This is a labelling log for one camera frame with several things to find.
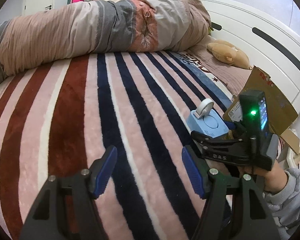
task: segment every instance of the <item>navy blue stripe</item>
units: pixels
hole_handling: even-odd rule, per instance
[[[153,79],[151,74],[148,72],[146,67],[143,65],[142,61],[139,59],[139,57],[135,53],[130,53],[130,56],[133,60],[133,62],[137,65],[139,68],[141,74],[146,80],[146,83],[148,87],[150,88],[153,95],[157,98],[160,105],[162,106],[162,109],[167,114],[167,117],[169,119],[169,122],[173,126],[174,130],[176,131],[176,134],[178,135],[181,143],[183,146],[190,145],[197,155],[200,155],[199,150],[197,148],[197,145],[194,143],[194,141],[191,139],[191,136],[185,127],[183,121],[181,120],[178,112],[172,105],[172,103],[169,101],[169,99],[166,97],[165,93],[162,91],[160,86],[156,83],[156,81]],[[226,207],[225,207],[225,213],[224,213],[224,219],[229,218],[231,214],[231,209],[226,201]]]
[[[170,52],[166,51],[166,53],[194,78],[194,80],[204,89],[204,91],[207,92],[207,94],[212,98],[212,100],[215,101],[218,104],[218,106],[220,106],[222,111],[225,112],[227,110],[227,107],[223,104],[223,102],[205,84],[203,84],[203,82],[201,82],[201,80],[185,64],[183,64]]]
[[[226,94],[205,74],[204,71],[200,69],[200,65],[197,64],[193,59],[188,58],[188,54],[183,55],[182,53],[171,53],[177,59],[179,59],[182,63],[185,64],[193,72],[197,78],[208,87],[212,93],[215,94],[216,97],[220,99],[220,101],[226,106],[229,107],[231,105],[230,99],[226,96]]]
[[[190,110],[197,109],[195,103],[191,98],[184,92],[174,78],[164,69],[164,67],[152,56],[149,52],[145,52],[152,64],[161,72],[164,78],[167,80],[170,86],[179,94],[182,100],[186,103]]]
[[[161,52],[157,52],[157,54],[168,64],[168,66],[178,74],[178,76],[182,79],[182,81],[192,90],[192,92],[199,98],[200,101],[206,99],[205,96],[197,89],[197,87],[170,61],[168,58],[163,55]]]
[[[142,95],[133,81],[122,54],[120,52],[115,52],[114,55],[119,66],[118,69],[123,84],[138,119],[142,135],[146,141],[165,194],[167,195],[173,210],[179,217],[188,237],[191,238],[199,217],[192,206],[190,197],[178,175],[177,168],[171,160],[170,153],[154,124],[153,117],[150,114]]]
[[[135,240],[159,240],[127,160],[112,103],[105,54],[98,54],[97,68],[99,114],[103,144],[105,148],[114,145],[118,149],[118,161],[112,173],[117,199],[123,208],[123,215]]]

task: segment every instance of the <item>blue gripper pad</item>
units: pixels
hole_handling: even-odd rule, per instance
[[[101,159],[95,160],[90,167],[91,178],[89,191],[94,199],[97,199],[104,193],[112,174],[114,166],[117,162],[117,148],[110,146],[106,149]]]
[[[188,173],[194,192],[198,194],[200,198],[204,199],[205,190],[203,188],[202,176],[186,147],[183,147],[182,149],[182,161]]]

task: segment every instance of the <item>stuffed animal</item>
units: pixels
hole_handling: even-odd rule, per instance
[[[248,56],[241,49],[227,41],[215,40],[209,43],[207,48],[217,60],[223,63],[239,68],[250,68]]]

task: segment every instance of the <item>comforter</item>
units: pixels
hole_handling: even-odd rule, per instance
[[[0,24],[0,83],[58,59],[88,53],[183,51],[208,35],[200,0],[97,0]]]

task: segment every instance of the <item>white headboard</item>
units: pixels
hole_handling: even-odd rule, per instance
[[[250,64],[263,69],[300,113],[300,36],[282,22],[233,0],[201,0],[214,26],[216,39],[242,49]]]

